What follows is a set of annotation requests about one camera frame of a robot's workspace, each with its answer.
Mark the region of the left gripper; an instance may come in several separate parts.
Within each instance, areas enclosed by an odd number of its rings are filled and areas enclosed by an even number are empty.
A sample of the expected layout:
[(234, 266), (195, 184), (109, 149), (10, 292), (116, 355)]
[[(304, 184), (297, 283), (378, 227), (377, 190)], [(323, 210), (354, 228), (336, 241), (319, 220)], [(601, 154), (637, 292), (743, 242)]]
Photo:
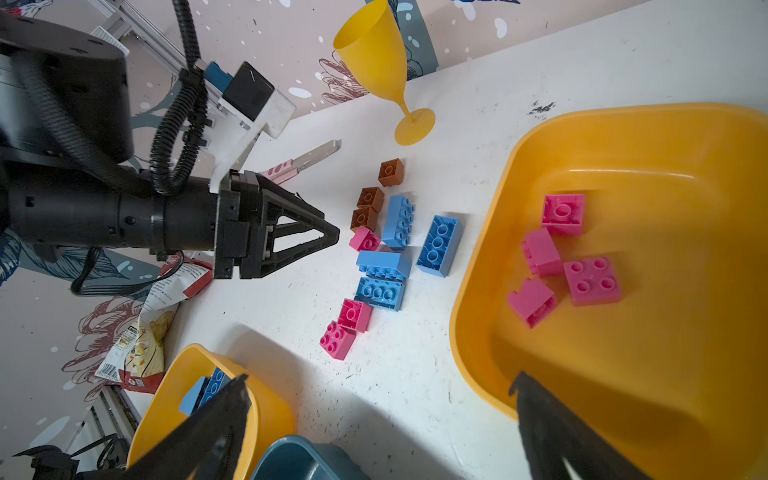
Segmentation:
[[(316, 230), (319, 238), (278, 251), (275, 241), (297, 235), (277, 234), (280, 217)], [(340, 230), (325, 214), (275, 182), (255, 172), (231, 171), (217, 197), (214, 277), (257, 279), (338, 243)]]

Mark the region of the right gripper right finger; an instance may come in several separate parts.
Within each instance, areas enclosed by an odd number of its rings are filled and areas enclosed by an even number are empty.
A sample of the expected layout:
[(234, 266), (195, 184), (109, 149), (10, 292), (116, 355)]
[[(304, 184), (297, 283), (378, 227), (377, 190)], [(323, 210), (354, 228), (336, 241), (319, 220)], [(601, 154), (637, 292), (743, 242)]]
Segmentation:
[(521, 372), (516, 399), (519, 431), (534, 479), (646, 479), (648, 477), (536, 379)]

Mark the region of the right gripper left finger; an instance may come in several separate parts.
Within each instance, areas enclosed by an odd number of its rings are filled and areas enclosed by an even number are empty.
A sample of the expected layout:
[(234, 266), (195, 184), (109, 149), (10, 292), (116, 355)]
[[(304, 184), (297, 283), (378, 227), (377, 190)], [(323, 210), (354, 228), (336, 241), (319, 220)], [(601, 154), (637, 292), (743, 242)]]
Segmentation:
[(242, 374), (173, 430), (122, 479), (232, 479), (251, 402)]

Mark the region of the blue lego brick slanted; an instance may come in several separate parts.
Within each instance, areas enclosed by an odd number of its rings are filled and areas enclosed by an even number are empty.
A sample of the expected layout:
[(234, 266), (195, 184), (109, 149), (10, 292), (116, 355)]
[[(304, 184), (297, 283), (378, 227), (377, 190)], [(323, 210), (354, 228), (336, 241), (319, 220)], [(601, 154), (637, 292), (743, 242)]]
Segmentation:
[(200, 405), (210, 381), (209, 377), (200, 377), (195, 384), (182, 397), (179, 411), (185, 415), (191, 415)]

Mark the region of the blue lego brick long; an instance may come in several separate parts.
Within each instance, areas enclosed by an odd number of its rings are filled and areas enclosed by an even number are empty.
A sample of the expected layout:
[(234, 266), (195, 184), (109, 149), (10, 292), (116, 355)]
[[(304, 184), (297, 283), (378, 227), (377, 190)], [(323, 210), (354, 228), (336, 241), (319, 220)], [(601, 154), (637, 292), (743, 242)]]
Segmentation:
[(211, 400), (218, 392), (230, 382), (231, 378), (219, 368), (215, 368), (212, 375), (207, 378), (205, 388), (202, 390), (198, 406), (201, 407)]

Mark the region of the brown lego stack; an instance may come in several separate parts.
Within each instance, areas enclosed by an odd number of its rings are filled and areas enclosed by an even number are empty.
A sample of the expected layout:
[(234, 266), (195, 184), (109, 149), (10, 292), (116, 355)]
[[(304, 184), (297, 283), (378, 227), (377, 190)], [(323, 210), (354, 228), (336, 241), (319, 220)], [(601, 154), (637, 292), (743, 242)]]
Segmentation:
[(367, 187), (361, 190), (356, 209), (353, 211), (350, 229), (356, 232), (360, 227), (366, 227), (375, 232), (378, 215), (383, 207), (385, 194), (379, 187)]

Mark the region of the brown lego brick top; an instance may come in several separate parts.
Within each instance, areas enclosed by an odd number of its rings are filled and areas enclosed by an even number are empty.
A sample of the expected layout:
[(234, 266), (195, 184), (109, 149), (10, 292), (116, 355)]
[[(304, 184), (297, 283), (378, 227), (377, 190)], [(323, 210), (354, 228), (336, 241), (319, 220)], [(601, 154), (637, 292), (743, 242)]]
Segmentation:
[(378, 181), (384, 187), (400, 185), (404, 181), (405, 166), (399, 158), (384, 161), (380, 165)]

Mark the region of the blue lego brick underside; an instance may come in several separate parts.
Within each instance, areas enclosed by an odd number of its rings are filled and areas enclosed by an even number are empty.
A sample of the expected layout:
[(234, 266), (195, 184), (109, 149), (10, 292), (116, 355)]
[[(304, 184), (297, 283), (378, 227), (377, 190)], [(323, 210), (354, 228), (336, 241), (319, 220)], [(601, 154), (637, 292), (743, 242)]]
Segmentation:
[(399, 311), (406, 284), (400, 281), (361, 277), (354, 300), (369, 306)]

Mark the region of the pink lego brick bottom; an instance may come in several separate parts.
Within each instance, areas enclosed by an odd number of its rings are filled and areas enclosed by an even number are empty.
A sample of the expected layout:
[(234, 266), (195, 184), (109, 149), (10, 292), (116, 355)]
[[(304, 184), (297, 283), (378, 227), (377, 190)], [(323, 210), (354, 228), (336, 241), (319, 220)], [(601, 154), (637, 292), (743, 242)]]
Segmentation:
[(354, 330), (341, 326), (333, 321), (328, 324), (320, 339), (320, 346), (333, 359), (343, 361), (356, 340)]

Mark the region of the pink lego brick top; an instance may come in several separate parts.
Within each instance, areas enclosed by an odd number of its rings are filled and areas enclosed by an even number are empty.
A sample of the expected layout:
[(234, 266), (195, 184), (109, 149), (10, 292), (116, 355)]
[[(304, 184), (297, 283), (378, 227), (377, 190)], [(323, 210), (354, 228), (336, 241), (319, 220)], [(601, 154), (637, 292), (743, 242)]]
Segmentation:
[(551, 235), (581, 236), (585, 214), (584, 194), (550, 194), (543, 204), (541, 227)]

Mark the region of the large blue lego brick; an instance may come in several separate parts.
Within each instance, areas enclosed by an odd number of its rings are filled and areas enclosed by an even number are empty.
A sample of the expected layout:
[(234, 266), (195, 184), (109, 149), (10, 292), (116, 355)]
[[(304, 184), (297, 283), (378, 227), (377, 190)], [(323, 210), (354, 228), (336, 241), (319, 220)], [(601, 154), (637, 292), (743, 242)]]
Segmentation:
[(366, 277), (402, 282), (410, 276), (412, 263), (404, 253), (361, 251), (356, 266)]

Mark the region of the pink lego brick small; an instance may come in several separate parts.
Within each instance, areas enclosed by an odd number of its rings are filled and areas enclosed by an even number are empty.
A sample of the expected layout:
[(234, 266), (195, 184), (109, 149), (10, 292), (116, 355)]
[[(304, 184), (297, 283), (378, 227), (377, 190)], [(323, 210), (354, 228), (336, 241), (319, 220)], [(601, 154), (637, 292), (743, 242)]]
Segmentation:
[(372, 307), (365, 302), (345, 299), (337, 323), (349, 330), (365, 333), (368, 330)]

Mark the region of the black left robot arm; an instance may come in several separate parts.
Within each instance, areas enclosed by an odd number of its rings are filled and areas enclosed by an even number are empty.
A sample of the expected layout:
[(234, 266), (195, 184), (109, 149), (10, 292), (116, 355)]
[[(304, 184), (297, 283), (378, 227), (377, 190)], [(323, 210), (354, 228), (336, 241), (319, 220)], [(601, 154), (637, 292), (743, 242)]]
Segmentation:
[(273, 174), (242, 165), (295, 106), (252, 65), (203, 60), (189, 4), (173, 5), (183, 59), (148, 166), (133, 170), (125, 54), (106, 40), (1, 16), (1, 228), (59, 260), (71, 248), (77, 296), (130, 296), (141, 284), (90, 283), (109, 248), (183, 264), (210, 251), (218, 279), (266, 277), (335, 245), (339, 229)]

